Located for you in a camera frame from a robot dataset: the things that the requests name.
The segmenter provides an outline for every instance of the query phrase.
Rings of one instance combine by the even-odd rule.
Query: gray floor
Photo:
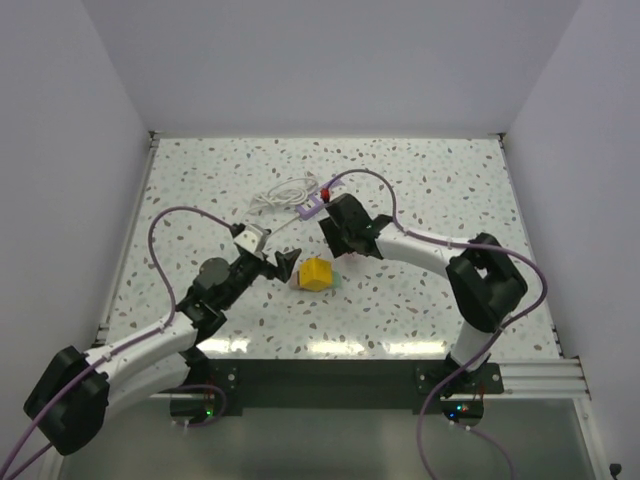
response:
[[[68,480],[424,479],[416,417],[403,411],[247,410],[184,433],[166,400],[124,412],[65,462]],[[519,480],[589,480],[586,450],[568,401],[495,401],[482,430],[509,451]],[[425,446],[443,480],[508,479],[490,445],[429,417]]]

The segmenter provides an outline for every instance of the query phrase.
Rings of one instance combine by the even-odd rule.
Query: red tip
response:
[[[331,200],[331,194],[329,193],[328,188],[323,188],[322,190],[320,190],[320,198],[324,203],[329,203],[329,200]]]

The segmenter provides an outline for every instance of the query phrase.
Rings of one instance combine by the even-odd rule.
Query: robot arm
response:
[[[328,202],[326,211],[329,217],[320,221],[320,227],[334,257],[355,252],[398,260],[449,280],[465,322],[445,360],[444,372],[453,371],[472,359],[527,292],[527,283],[504,253],[438,246],[407,236],[388,215],[371,219],[350,194]],[[425,235],[440,238],[446,244],[500,245],[486,233],[470,241],[432,233]],[[467,372],[478,370],[488,355],[487,352],[472,363]]]
[[[301,251],[277,252],[276,265],[271,264],[263,253],[269,233],[256,225],[232,227],[239,256],[232,264],[222,258],[207,260],[171,322],[166,316],[113,344],[83,353],[70,346],[55,355],[25,402],[24,411],[32,419],[98,362],[57,403],[47,407],[38,424],[59,453],[69,455],[86,445],[106,417],[187,380],[199,364],[198,357],[204,357],[195,345],[222,327],[226,322],[223,311],[259,276],[289,280]]]

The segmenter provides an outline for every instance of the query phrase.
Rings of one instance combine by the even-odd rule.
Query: yellow block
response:
[[[320,258],[310,258],[300,265],[300,288],[319,292],[331,286],[333,274],[331,262]]]

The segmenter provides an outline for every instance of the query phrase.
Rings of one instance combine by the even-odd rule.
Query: gray wall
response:
[[[0,2],[0,65],[4,460],[52,355],[95,333],[147,134],[79,0]]]
[[[579,0],[84,0],[153,129],[506,131]]]
[[[640,478],[639,18],[637,0],[584,0],[507,136],[560,340],[621,478]]]

